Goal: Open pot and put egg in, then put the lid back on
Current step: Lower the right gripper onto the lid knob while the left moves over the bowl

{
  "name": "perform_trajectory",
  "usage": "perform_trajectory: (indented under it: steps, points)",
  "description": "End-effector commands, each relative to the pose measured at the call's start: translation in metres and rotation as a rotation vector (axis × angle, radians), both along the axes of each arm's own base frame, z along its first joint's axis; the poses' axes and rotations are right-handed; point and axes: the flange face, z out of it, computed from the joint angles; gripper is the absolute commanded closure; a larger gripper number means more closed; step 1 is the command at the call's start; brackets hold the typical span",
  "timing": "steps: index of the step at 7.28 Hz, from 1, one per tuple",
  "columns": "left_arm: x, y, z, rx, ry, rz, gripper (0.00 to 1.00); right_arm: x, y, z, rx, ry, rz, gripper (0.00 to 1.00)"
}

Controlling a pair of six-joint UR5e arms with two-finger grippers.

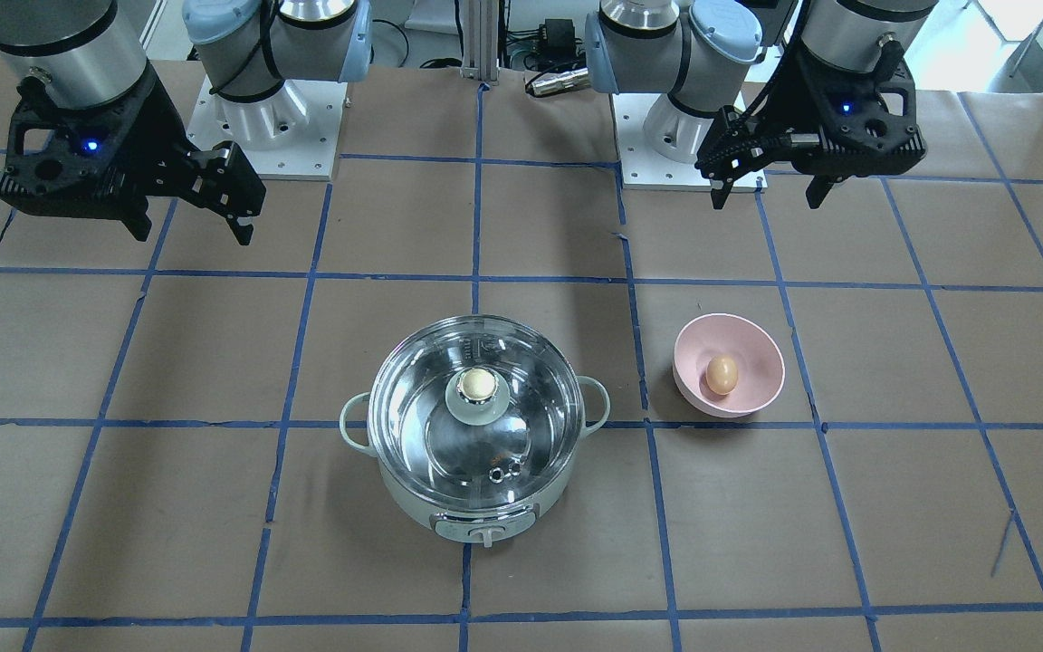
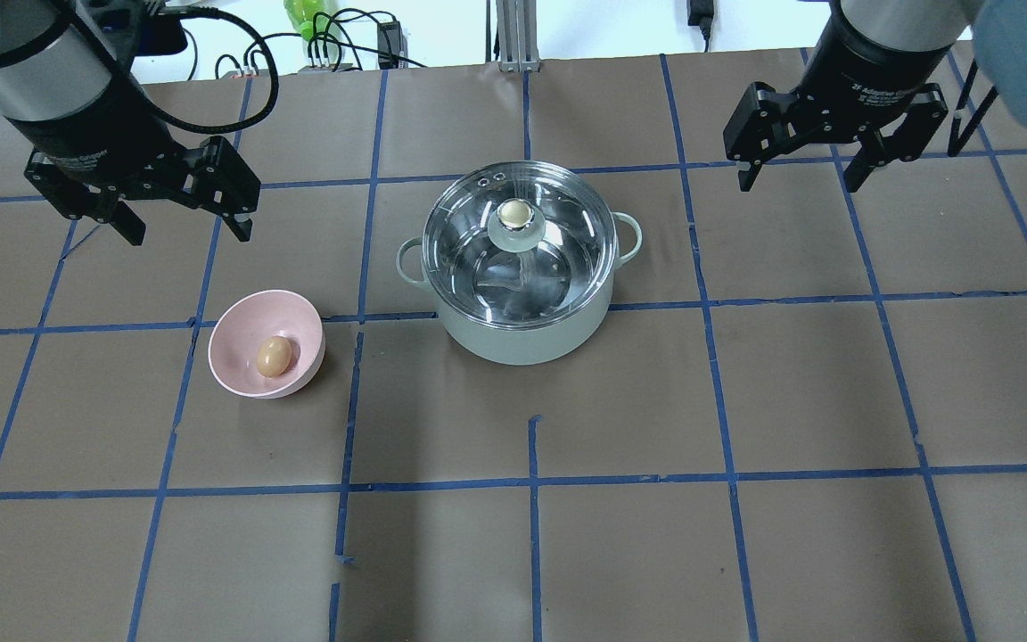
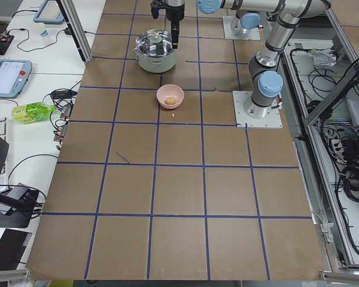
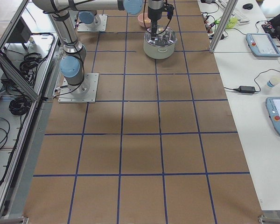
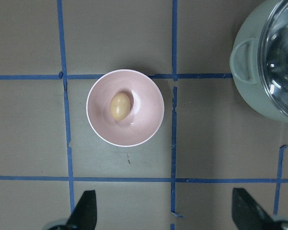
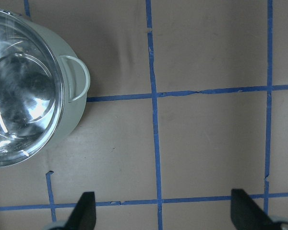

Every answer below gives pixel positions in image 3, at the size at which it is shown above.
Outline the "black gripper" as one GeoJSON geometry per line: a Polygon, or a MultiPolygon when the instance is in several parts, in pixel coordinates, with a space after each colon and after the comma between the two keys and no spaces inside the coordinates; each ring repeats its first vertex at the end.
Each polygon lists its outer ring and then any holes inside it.
{"type": "Polygon", "coordinates": [[[153,0],[151,15],[157,19],[160,10],[166,10],[165,16],[171,22],[172,48],[178,48],[180,21],[184,18],[185,0],[153,0]]]}

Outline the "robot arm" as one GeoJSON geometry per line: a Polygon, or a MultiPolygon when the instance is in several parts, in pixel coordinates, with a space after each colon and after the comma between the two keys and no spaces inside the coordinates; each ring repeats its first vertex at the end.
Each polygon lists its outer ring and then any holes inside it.
{"type": "Polygon", "coordinates": [[[279,96],[283,79],[276,72],[279,55],[284,51],[300,19],[317,16],[331,7],[331,1],[198,1],[205,14],[219,9],[266,11],[277,14],[265,45],[249,62],[254,85],[251,97],[244,103],[245,113],[255,119],[267,117],[274,98],[279,96]]]}
{"type": "MultiPolygon", "coordinates": [[[[204,14],[216,13],[219,9],[235,11],[267,11],[279,13],[295,13],[298,10],[298,1],[196,1],[197,7],[204,14]]],[[[178,48],[180,21],[184,18],[185,1],[152,1],[151,14],[154,19],[159,16],[160,10],[166,10],[166,18],[171,22],[172,47],[178,48]]]]}

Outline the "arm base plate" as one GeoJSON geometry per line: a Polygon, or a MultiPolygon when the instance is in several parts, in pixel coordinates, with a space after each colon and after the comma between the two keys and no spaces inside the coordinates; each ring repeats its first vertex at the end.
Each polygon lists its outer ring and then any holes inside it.
{"type": "Polygon", "coordinates": [[[276,100],[262,108],[252,102],[251,91],[233,91],[236,125],[238,127],[281,129],[282,120],[276,100]]]}
{"type": "Polygon", "coordinates": [[[245,29],[235,16],[223,16],[223,30],[225,39],[239,39],[245,41],[259,41],[260,32],[257,27],[245,29]]]}

